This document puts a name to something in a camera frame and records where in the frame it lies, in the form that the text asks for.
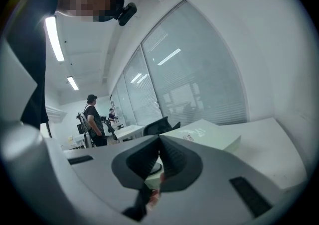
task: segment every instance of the man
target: man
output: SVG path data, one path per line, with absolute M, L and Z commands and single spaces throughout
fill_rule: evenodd
M 115 122 L 114 110 L 112 108 L 110 108 L 109 121 Z
M 98 97 L 90 94 L 87 99 L 87 104 L 83 112 L 87 119 L 91 129 L 89 134 L 96 146 L 107 145 L 106 136 L 103 129 L 103 123 L 101 121 L 99 113 L 95 109 L 96 99 Z
M 1 20 L 1 29 L 13 52 L 37 83 L 21 121 L 40 129 L 47 122 L 44 101 L 45 30 L 47 17 L 59 12 L 79 16 L 86 21 L 107 21 L 119 14 L 124 0 L 9 0 Z

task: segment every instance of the black cap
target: black cap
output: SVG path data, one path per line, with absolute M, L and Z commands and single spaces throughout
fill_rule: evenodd
M 97 99 L 97 98 L 98 98 L 97 96 L 95 96 L 95 95 L 93 95 L 93 94 L 90 94 L 90 95 L 88 96 L 88 102 L 91 103 L 91 102 L 93 102 L 93 100 L 95 100 L 95 99 Z

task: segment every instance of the black slot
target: black slot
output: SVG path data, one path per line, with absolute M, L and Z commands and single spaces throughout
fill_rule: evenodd
M 68 159 L 68 161 L 71 165 L 74 165 L 74 164 L 79 164 L 79 163 L 89 161 L 91 159 L 93 159 L 93 158 L 90 155 L 85 155 L 85 156 L 81 156 L 81 157 L 77 157 L 77 158 Z
M 236 177 L 230 179 L 229 182 L 255 217 L 262 215 L 272 207 L 245 178 Z

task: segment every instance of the gray plastic part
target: gray plastic part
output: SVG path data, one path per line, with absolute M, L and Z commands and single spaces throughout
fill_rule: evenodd
M 137 224 L 121 212 L 132 207 L 137 190 L 124 188 L 111 164 L 119 153 L 152 136 L 98 148 L 63 152 L 57 141 L 43 139 L 30 126 L 6 124 L 0 128 L 1 158 L 12 183 L 33 208 L 52 224 Z M 162 193 L 159 202 L 140 223 L 243 224 L 253 219 L 247 206 L 229 183 L 246 178 L 274 205 L 282 192 L 268 178 L 225 151 L 183 139 L 170 140 L 196 152 L 203 170 L 187 189 Z M 90 155 L 93 160 L 71 166 L 67 158 Z

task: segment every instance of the backpack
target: backpack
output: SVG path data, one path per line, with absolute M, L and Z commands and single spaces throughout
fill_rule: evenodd
M 86 111 L 86 109 L 87 109 L 88 107 L 91 107 L 91 106 L 92 106 L 92 105 L 86 106 L 86 107 L 84 108 L 84 111 L 81 112 L 81 120 L 82 120 L 83 125 L 84 125 L 84 131 L 85 131 L 85 133 L 88 132 L 88 131 L 91 129 L 91 126 L 90 126 L 88 120 L 86 119 L 86 117 L 85 117 L 85 115 L 84 115 L 84 112 Z

